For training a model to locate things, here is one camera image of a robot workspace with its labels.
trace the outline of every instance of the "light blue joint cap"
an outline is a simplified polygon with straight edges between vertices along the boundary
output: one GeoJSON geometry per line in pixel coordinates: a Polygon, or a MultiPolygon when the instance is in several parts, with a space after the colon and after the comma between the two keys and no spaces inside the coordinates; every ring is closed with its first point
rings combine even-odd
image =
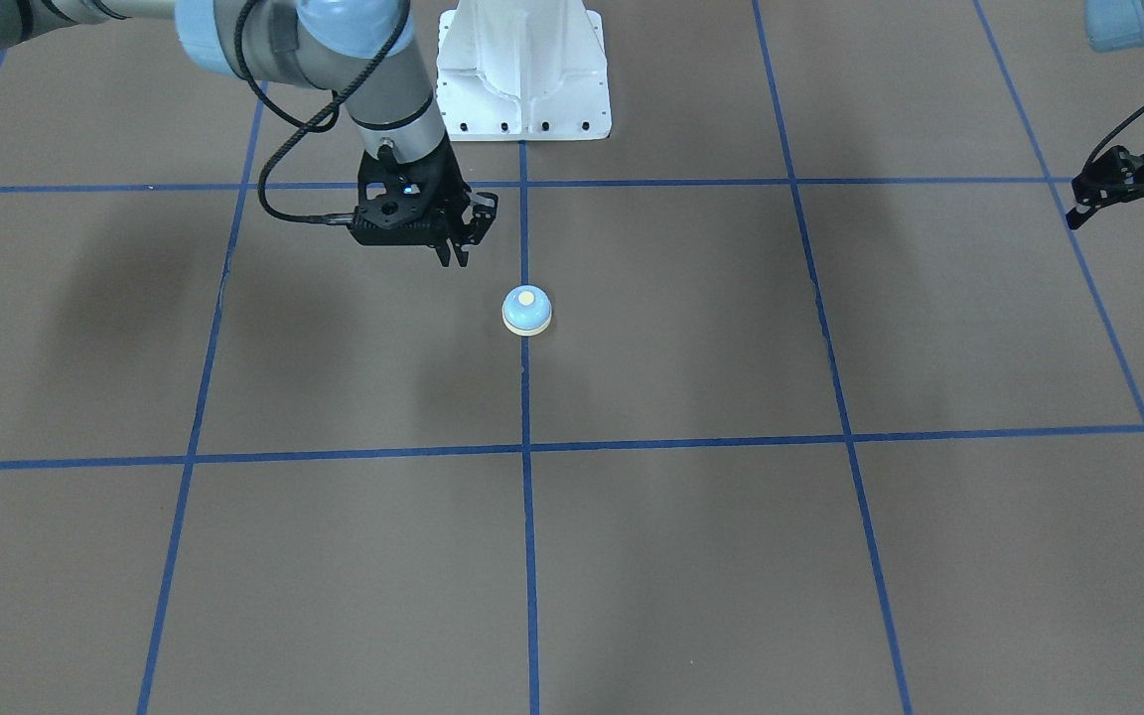
{"type": "Polygon", "coordinates": [[[1085,27],[1097,53],[1144,47],[1144,5],[1141,0],[1086,0],[1085,27]]]}
{"type": "MultiPolygon", "coordinates": [[[[398,0],[299,0],[299,22],[320,45],[349,57],[368,58],[387,45],[400,22],[398,0]]],[[[413,41],[413,17],[391,47],[391,55],[413,41]]]]}
{"type": "Polygon", "coordinates": [[[550,325],[554,308],[550,297],[535,285],[522,285],[509,292],[500,308],[500,316],[509,332],[517,335],[535,335],[550,325]]]}
{"type": "Polygon", "coordinates": [[[237,77],[219,41],[215,0],[176,0],[176,33],[178,45],[200,69],[237,77]]]}

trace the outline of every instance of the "gray floor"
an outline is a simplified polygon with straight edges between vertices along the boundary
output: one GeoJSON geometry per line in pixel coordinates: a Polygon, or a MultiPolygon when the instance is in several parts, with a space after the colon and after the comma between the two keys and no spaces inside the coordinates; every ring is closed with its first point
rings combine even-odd
{"type": "Polygon", "coordinates": [[[265,217],[168,24],[9,50],[0,712],[1144,712],[1144,204],[1058,204],[1144,49],[1080,6],[594,0],[613,136],[459,145],[463,271],[265,217]]]}

